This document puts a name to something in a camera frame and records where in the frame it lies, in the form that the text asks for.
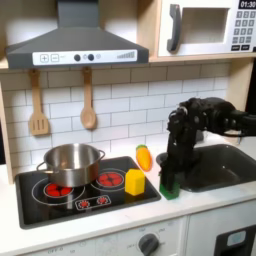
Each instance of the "toy carrot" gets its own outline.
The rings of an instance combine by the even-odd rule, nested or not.
[[[152,168],[152,158],[150,152],[145,145],[139,145],[136,148],[136,158],[139,166],[145,172],[149,172]]]

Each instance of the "black stovetop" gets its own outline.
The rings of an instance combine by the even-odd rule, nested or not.
[[[100,162],[98,179],[77,188],[58,187],[49,182],[47,174],[36,171],[17,175],[21,228],[29,229],[83,218],[161,198],[148,179],[144,194],[131,196],[125,193],[125,174],[129,169],[138,169],[130,157],[103,160]]]

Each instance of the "microwave door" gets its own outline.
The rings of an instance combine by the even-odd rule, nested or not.
[[[205,1],[191,2],[163,1],[159,56],[218,54],[231,50],[228,29],[234,19],[234,1],[225,4],[214,1],[211,5]]]

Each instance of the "red burner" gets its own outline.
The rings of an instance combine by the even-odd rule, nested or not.
[[[45,188],[45,193],[51,197],[67,196],[71,193],[72,188],[59,187],[56,184],[49,184]]]
[[[104,187],[116,187],[123,182],[123,176],[116,172],[107,172],[99,176],[98,182]]]

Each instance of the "microwave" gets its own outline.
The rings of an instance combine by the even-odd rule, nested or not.
[[[162,0],[159,56],[256,51],[256,0]]]

